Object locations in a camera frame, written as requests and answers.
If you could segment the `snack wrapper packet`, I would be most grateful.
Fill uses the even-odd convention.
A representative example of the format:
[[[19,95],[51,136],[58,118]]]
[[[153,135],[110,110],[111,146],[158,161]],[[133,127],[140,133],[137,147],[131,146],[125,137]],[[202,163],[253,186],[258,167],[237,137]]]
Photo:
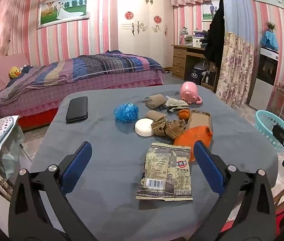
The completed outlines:
[[[191,148],[152,143],[146,152],[138,200],[191,201]]]

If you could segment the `orange plastic bag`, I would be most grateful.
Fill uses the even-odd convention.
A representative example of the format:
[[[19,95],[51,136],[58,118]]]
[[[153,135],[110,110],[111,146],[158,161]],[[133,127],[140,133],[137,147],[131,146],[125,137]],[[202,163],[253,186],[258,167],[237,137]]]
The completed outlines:
[[[194,144],[200,140],[206,147],[209,147],[212,137],[213,133],[208,126],[197,126],[189,128],[188,130],[183,132],[180,136],[178,136],[175,139],[173,144],[177,146],[190,147],[191,148],[190,162],[193,162],[196,160],[194,155]]]

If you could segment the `orange peel piece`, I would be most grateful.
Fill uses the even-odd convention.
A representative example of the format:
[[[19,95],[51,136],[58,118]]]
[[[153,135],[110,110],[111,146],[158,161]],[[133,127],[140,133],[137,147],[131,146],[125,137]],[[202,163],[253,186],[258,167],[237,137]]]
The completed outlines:
[[[190,110],[189,109],[181,109],[178,112],[178,117],[180,120],[188,120],[190,117]]]

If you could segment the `brown paper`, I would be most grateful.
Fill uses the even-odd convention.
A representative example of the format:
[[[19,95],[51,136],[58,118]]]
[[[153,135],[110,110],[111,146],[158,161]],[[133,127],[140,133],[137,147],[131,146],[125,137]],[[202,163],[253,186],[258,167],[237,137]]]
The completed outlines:
[[[155,135],[175,140],[186,131],[186,124],[184,120],[169,121],[162,117],[157,121],[153,121],[151,128],[154,130]]]

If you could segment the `beige cloth pouch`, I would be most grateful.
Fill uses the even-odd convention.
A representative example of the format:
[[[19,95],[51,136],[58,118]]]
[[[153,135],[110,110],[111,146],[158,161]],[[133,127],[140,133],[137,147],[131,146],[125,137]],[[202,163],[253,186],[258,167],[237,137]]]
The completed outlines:
[[[159,110],[171,114],[175,111],[180,111],[188,108],[189,105],[185,101],[166,96],[166,102],[159,107]]]

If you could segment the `blue plastic bag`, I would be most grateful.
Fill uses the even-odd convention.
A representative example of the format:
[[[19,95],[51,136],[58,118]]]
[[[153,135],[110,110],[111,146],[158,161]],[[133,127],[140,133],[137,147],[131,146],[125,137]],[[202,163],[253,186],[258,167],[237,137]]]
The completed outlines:
[[[132,123],[138,119],[139,108],[133,103],[125,103],[114,109],[114,116],[122,123]]]

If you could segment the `white round lid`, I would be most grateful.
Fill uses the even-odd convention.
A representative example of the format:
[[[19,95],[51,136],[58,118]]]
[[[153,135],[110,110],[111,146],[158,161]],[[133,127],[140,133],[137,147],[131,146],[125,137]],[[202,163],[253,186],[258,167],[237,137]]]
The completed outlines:
[[[153,120],[149,118],[139,119],[134,126],[135,133],[141,137],[150,137],[155,134],[152,128]]]

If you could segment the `turquoise plastic basket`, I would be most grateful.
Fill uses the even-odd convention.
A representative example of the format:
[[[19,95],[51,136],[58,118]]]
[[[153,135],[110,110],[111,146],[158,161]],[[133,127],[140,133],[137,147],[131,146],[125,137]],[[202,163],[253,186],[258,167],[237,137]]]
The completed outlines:
[[[267,110],[258,110],[255,117],[255,128],[267,138],[277,152],[284,151],[284,147],[272,133],[272,129],[275,125],[280,125],[284,129],[284,120]]]

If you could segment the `wooden desk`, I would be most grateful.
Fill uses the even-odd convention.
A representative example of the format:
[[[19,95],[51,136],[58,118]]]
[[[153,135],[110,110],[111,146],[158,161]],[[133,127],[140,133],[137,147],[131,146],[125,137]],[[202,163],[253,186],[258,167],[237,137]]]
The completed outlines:
[[[173,66],[172,76],[180,80],[188,81],[189,71],[193,67],[203,70],[201,86],[216,93],[219,69],[208,61],[204,56],[204,48],[172,45],[173,47]]]

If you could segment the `black phone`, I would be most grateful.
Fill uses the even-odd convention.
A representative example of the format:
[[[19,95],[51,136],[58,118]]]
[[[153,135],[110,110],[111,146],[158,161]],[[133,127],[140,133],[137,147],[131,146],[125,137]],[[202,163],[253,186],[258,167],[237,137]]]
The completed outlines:
[[[88,118],[88,97],[73,98],[67,108],[66,122],[68,124],[86,120]]]

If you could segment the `bed with patchwork quilt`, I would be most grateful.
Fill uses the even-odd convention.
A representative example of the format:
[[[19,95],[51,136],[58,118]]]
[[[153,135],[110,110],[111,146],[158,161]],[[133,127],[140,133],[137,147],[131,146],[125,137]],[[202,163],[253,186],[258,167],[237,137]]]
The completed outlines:
[[[24,131],[44,127],[70,94],[162,85],[164,72],[154,59],[120,51],[80,55],[43,66],[25,65],[0,89],[0,117],[18,115]]]

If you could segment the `blue cloth with plant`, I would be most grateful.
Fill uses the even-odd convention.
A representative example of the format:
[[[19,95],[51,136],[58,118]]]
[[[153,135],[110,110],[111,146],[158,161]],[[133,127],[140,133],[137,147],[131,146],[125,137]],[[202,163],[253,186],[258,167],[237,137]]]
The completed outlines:
[[[273,51],[279,50],[278,41],[275,35],[276,25],[272,22],[266,22],[266,30],[261,38],[261,44],[264,48],[269,48]]]

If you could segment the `black hanging coat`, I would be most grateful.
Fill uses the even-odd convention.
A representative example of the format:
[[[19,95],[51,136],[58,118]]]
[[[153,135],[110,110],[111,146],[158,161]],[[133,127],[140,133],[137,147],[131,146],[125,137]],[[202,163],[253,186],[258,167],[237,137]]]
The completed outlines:
[[[209,27],[207,46],[204,50],[206,59],[214,63],[217,67],[220,67],[222,63],[224,34],[224,0],[220,0],[218,10]]]

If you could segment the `yellow duck plush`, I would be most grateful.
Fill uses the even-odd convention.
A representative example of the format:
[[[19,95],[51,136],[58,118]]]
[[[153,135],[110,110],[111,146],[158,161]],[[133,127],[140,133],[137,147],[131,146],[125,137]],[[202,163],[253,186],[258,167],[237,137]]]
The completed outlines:
[[[20,76],[21,74],[21,70],[16,67],[16,66],[13,66],[10,70],[9,70],[9,77],[11,79],[15,79],[17,78],[18,76]]]

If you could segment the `white wardrobe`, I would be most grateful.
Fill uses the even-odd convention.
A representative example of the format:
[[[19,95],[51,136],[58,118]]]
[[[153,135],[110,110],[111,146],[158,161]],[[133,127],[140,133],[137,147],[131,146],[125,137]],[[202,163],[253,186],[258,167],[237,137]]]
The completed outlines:
[[[111,0],[110,48],[173,66],[171,0]]]

